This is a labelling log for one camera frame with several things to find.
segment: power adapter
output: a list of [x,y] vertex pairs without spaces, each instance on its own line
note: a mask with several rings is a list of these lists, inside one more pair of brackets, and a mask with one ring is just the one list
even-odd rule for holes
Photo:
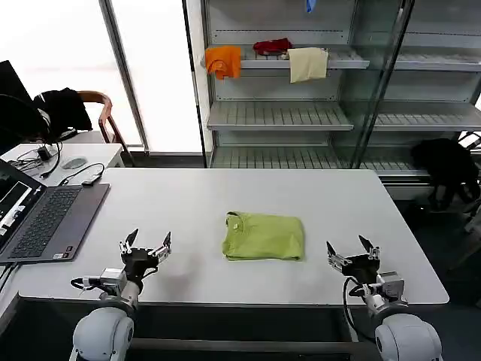
[[47,147],[42,146],[37,149],[38,156],[40,159],[42,159],[44,162],[46,162],[48,159],[52,158],[52,154],[48,151]]

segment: blue object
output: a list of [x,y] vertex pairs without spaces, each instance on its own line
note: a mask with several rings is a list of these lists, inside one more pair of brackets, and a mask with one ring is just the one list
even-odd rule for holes
[[307,12],[312,13],[314,8],[316,7],[317,0],[307,0]]

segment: beige towel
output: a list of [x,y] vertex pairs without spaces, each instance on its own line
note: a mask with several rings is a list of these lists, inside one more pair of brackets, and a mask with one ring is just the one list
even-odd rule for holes
[[318,47],[289,49],[291,83],[323,79],[327,73],[329,53]]

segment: laptop keyboard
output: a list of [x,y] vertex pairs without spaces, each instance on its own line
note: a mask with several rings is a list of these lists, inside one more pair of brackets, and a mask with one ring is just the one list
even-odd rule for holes
[[8,258],[40,257],[81,190],[82,187],[54,190]]

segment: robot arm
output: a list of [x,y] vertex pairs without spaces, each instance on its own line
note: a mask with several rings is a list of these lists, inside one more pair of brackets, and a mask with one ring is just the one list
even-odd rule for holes
[[70,361],[123,361],[134,335],[133,314],[138,308],[142,280],[158,271],[159,263],[171,254],[171,233],[156,249],[133,248],[138,229],[120,242],[124,269],[106,268],[100,277],[71,281],[82,290],[99,288],[101,308],[79,321],[74,331]]
[[385,361],[442,360],[441,341],[434,327],[407,313],[408,304],[403,299],[404,280],[397,272],[378,273],[380,249],[361,235],[359,240],[368,253],[351,257],[336,254],[327,243],[329,264],[348,277],[343,298],[349,324],[358,331],[346,306],[346,287],[349,281],[353,281],[355,287],[349,295],[361,297],[369,315],[379,324],[376,337],[367,339],[376,343]]

